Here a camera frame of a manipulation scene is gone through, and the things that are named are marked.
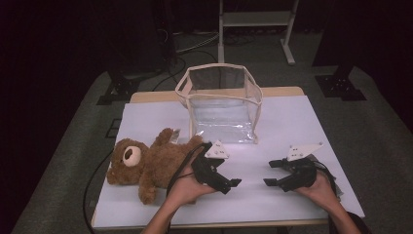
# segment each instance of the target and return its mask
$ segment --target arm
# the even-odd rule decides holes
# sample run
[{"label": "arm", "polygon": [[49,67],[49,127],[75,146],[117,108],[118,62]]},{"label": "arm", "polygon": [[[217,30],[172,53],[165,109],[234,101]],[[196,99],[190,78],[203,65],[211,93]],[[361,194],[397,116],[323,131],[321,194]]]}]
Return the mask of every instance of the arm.
[{"label": "arm", "polygon": [[176,211],[183,205],[194,203],[198,197],[215,192],[209,186],[199,184],[192,174],[191,162],[182,170],[168,197],[141,233],[165,234]]},{"label": "arm", "polygon": [[340,234],[360,233],[347,211],[338,201],[330,187],[328,178],[323,173],[317,173],[317,179],[311,187],[300,187],[295,191],[310,198],[328,212]]}]

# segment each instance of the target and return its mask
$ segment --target transparent plastic box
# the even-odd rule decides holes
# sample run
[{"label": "transparent plastic box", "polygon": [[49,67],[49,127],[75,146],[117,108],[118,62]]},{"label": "transparent plastic box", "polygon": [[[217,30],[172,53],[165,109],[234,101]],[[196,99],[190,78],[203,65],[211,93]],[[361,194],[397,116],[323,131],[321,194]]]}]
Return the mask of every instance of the transparent plastic box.
[{"label": "transparent plastic box", "polygon": [[223,143],[257,143],[262,91],[241,65],[189,67],[175,88],[190,115],[190,137]]}]

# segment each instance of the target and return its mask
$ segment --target teddy bear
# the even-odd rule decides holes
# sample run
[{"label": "teddy bear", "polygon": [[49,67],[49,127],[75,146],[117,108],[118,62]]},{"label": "teddy bear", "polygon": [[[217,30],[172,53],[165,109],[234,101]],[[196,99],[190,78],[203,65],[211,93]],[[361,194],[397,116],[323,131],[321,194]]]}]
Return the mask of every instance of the teddy bear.
[{"label": "teddy bear", "polygon": [[201,136],[192,136],[187,143],[176,144],[169,142],[172,135],[173,129],[163,129],[150,147],[130,138],[118,141],[106,173],[108,183],[139,184],[140,201],[144,205],[152,204],[157,189],[167,188],[186,155],[203,143]]}]

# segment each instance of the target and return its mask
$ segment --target table top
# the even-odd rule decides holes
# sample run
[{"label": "table top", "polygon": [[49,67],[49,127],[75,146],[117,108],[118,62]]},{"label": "table top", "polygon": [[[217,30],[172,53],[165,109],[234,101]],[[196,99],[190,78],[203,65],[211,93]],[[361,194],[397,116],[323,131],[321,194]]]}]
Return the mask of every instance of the table top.
[{"label": "table top", "polygon": [[[326,223],[326,212],[310,200],[293,192],[284,193],[277,187],[267,187],[262,180],[264,177],[286,176],[286,173],[271,169],[268,162],[285,157],[291,144],[313,141],[323,143],[315,155],[337,176],[336,182],[344,191],[343,206],[350,212],[364,216],[313,107],[302,90],[298,87],[263,88],[263,93],[265,98],[257,125],[258,144],[225,145],[234,156],[218,168],[218,172],[228,178],[242,178],[241,184],[226,195],[210,194],[200,198],[195,206],[182,207],[172,220],[172,228]],[[174,92],[133,95],[131,103],[126,104],[117,140],[130,137],[148,144],[155,137],[155,132],[159,131],[156,128],[163,126],[181,128],[182,140],[187,140],[187,110],[171,99],[177,100]],[[161,191],[159,195],[154,205],[144,206],[137,198],[137,185],[113,186],[105,181],[93,227],[142,227],[162,204],[165,194]]]}]

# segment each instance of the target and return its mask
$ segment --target dark background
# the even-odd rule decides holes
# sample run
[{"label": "dark background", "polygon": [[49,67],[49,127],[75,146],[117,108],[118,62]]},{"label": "dark background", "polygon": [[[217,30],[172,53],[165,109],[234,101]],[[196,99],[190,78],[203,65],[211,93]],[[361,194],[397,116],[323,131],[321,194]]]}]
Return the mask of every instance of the dark background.
[{"label": "dark background", "polygon": [[[165,69],[173,47],[156,29],[217,29],[217,3],[172,0],[168,17],[157,0],[0,2],[1,233],[12,230],[94,79],[122,66]],[[267,0],[226,3],[228,11],[289,6]],[[349,55],[410,130],[411,10],[399,0],[302,0],[294,25],[324,29],[314,65],[336,65]]]}]

